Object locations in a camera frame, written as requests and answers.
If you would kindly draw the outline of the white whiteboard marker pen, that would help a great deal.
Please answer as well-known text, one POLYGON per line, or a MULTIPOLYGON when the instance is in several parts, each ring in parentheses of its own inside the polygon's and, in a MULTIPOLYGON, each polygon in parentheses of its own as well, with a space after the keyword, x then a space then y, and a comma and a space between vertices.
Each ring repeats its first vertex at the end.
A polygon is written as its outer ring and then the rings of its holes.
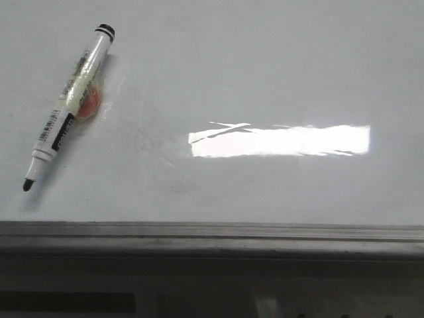
POLYGON ((63 146, 114 39, 115 30, 110 25, 101 24, 95 29, 93 39, 73 67, 56 107, 36 140, 23 191, 31 189, 63 146))

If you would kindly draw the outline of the white whiteboard with metal frame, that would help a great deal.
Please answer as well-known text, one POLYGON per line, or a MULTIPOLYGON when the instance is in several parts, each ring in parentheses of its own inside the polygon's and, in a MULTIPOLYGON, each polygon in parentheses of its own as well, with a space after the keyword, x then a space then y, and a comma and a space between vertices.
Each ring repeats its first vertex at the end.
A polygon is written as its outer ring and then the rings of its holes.
POLYGON ((1 252, 422 259, 423 2, 2 1, 1 252))

